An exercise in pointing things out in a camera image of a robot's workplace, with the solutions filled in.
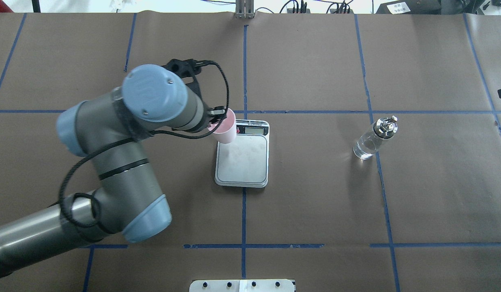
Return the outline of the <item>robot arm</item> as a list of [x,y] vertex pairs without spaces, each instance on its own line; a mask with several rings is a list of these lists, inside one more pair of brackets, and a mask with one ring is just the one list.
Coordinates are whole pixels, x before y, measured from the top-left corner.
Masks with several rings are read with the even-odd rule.
[[133,68],[122,85],[83,101],[57,119],[58,138],[80,161],[65,174],[58,200],[0,226],[0,278],[113,234],[137,243],[163,231],[171,211],[142,141],[154,135],[197,140],[227,117],[209,107],[197,75],[212,60],[177,60]]

